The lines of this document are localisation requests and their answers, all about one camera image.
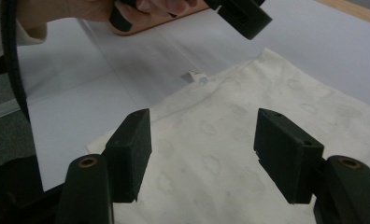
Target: table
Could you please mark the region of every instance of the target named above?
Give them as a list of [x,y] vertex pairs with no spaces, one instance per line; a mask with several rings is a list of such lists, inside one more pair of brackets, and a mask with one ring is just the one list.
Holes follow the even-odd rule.
[[102,23],[49,24],[43,45],[19,48],[44,189],[64,182],[85,146],[125,116],[270,48],[298,68],[370,104],[370,23],[312,0],[267,0],[273,21],[253,40],[207,10],[119,37]]

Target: screw hole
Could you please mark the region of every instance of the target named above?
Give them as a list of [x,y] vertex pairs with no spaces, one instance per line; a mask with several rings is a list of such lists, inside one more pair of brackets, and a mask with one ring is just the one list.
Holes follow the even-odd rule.
[[339,162],[342,165],[347,166],[348,168],[351,168],[351,169],[354,169],[354,170],[361,168],[361,165],[360,165],[359,162],[348,159],[348,158],[340,158]]
[[87,158],[84,158],[83,160],[81,160],[81,161],[78,163],[78,166],[79,166],[80,168],[87,168],[87,167],[94,166],[96,163],[97,163],[97,159],[96,159],[96,158],[93,158],[93,157],[87,157]]

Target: black plastic part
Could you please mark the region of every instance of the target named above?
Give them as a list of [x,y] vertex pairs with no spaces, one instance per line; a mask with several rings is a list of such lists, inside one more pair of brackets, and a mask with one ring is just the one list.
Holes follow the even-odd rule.
[[324,176],[341,223],[370,223],[370,168],[344,156],[328,158]]
[[0,224],[15,223],[18,213],[13,197],[7,192],[0,192]]
[[63,185],[46,191],[37,200],[22,207],[16,223],[52,224],[56,218]]
[[324,146],[278,112],[259,109],[254,150],[288,203],[310,203],[308,179]]
[[218,14],[247,39],[254,38],[272,20],[252,0],[223,1]]
[[36,155],[0,166],[0,192],[12,195],[17,207],[23,207],[44,194]]
[[87,155],[71,162],[55,223],[114,223],[107,164],[103,156]]
[[261,6],[264,3],[264,0],[252,0],[256,5]]
[[222,5],[223,0],[205,0],[205,2],[211,9],[217,10]]
[[137,199],[151,152],[149,110],[143,109],[127,116],[102,154],[107,159],[114,203]]
[[314,218],[317,224],[341,224],[339,216],[333,210],[328,209],[325,203],[316,199],[313,207]]
[[117,8],[113,7],[112,13],[109,17],[110,23],[118,30],[128,32],[132,28],[132,24],[127,21]]
[[7,74],[10,81],[11,89],[16,97],[16,101],[19,107],[30,121],[27,106],[27,95],[21,80],[21,72],[19,66],[19,58],[17,55],[17,43],[16,43],[16,11],[17,1],[1,0],[1,37],[2,47],[4,51],[5,62],[7,65]]

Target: finger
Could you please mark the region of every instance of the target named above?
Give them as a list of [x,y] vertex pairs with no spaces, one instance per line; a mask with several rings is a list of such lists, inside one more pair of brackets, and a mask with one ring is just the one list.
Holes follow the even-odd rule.
[[197,0],[185,0],[185,1],[188,3],[189,7],[197,7],[198,3]]
[[159,17],[168,17],[169,14],[167,11],[155,6],[155,5],[151,5],[151,11],[150,11],[150,14],[152,15],[155,15],[155,16],[159,16]]
[[152,11],[152,4],[150,0],[136,0],[135,1],[136,8],[145,13],[151,13]]
[[150,0],[152,4],[163,11],[180,15],[188,10],[188,4],[184,0]]
[[150,14],[139,11],[120,1],[115,1],[115,7],[122,16],[133,25],[146,25],[150,23]]

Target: fabric pattern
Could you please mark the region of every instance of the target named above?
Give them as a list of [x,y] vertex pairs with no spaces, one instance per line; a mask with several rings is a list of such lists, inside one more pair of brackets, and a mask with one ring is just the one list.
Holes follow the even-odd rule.
[[[266,49],[150,109],[152,154],[138,196],[117,223],[315,223],[287,204],[253,150],[258,108],[282,113],[325,145],[370,166],[370,106]],[[88,145],[101,152],[112,132]]]

